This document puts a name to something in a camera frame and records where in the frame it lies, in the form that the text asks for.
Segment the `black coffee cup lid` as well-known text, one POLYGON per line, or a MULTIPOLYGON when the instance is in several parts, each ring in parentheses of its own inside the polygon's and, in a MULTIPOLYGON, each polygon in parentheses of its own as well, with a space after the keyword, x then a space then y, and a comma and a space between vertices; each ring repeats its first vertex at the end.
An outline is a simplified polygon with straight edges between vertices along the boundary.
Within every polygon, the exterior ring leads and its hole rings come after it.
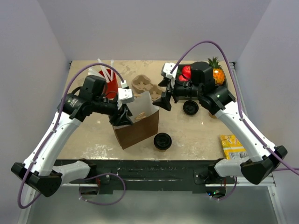
POLYGON ((167 133, 158 133, 154 137, 154 145, 159 150, 167 150, 172 145, 172 138, 167 133))

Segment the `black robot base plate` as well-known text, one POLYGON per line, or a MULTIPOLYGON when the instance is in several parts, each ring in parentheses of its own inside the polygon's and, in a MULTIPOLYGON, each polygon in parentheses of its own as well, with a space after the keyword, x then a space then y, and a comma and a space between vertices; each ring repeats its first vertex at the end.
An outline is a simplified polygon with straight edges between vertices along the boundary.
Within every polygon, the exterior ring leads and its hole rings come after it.
POLYGON ((100 177, 100 194, 114 190, 127 191, 191 191, 206 193, 208 184, 234 183, 234 179, 216 177, 215 161, 203 160, 92 160, 96 170, 89 174, 100 177))

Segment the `brown paper bag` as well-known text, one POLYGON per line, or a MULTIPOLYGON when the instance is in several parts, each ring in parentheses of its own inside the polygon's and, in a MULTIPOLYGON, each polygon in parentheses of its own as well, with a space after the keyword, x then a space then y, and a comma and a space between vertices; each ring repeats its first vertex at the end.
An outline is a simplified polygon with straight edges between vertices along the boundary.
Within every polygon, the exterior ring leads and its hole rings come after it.
POLYGON ((128 104, 132 112, 132 125, 114 126, 114 134, 124 150, 158 132, 159 107, 152 104, 148 91, 138 94, 134 102, 128 104))

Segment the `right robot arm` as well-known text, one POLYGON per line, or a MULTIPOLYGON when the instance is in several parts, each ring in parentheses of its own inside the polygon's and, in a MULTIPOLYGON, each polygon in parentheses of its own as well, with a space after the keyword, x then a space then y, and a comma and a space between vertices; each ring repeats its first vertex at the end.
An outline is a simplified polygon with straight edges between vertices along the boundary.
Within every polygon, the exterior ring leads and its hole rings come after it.
POLYGON ((279 166, 287 155, 286 148, 268 140, 238 108, 239 103, 228 88, 215 84, 213 68, 208 63, 192 63, 190 70, 191 79, 181 82, 178 66, 165 63, 161 70, 163 80, 159 86, 166 89, 153 105, 170 111, 170 99, 178 102, 180 97, 197 98, 203 108, 236 136, 248 154, 240 159, 217 160, 208 169, 209 180, 219 183, 226 176, 243 176, 250 183, 258 185, 279 166))

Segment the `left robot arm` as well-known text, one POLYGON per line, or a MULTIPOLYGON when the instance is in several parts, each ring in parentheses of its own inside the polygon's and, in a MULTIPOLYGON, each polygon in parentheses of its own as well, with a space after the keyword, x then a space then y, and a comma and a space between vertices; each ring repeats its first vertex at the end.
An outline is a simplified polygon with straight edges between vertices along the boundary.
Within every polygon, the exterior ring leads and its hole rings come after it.
POLYGON ((133 123, 127 104, 134 101, 134 96, 127 83, 121 83, 113 100, 105 95, 106 88, 104 79, 88 75, 82 86, 66 95, 41 142, 23 163, 12 166, 12 172, 45 197, 53 195, 65 183, 79 179, 94 182, 96 165, 86 159, 63 166, 54 164, 69 137, 93 112, 108 115, 113 126, 133 123))

